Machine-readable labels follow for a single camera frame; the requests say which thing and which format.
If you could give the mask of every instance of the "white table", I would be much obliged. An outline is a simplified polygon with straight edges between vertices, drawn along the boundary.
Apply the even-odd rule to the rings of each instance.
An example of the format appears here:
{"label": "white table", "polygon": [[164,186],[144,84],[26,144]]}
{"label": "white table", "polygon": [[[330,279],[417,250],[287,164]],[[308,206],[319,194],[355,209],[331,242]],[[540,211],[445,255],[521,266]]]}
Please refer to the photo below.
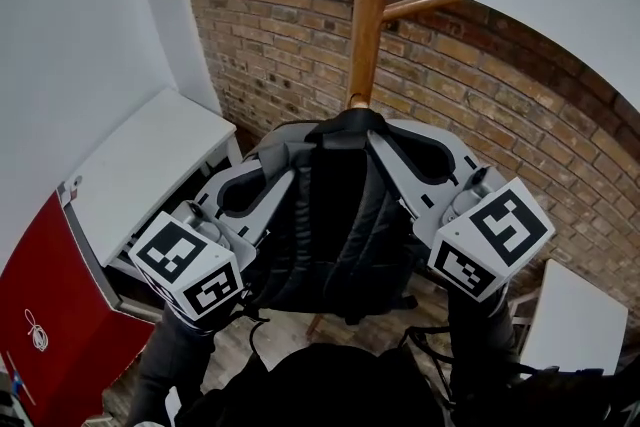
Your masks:
{"label": "white table", "polygon": [[71,205],[97,260],[107,266],[130,236],[235,126],[173,89],[120,125],[67,181]]}
{"label": "white table", "polygon": [[614,373],[627,309],[607,294],[548,260],[540,299],[520,362],[563,371],[603,368]]}

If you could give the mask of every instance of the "wooden pole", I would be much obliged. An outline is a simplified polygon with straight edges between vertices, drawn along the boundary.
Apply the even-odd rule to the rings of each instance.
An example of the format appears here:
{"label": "wooden pole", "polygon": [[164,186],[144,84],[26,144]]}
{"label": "wooden pole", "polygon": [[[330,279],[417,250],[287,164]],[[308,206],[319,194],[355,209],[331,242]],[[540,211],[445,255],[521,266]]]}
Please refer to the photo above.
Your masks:
{"label": "wooden pole", "polygon": [[386,0],[354,0],[346,107],[368,107]]}
{"label": "wooden pole", "polygon": [[433,9],[440,6],[458,2],[460,0],[401,0],[394,4],[389,4],[382,13],[382,21],[388,22],[396,18],[402,18],[425,9]]}

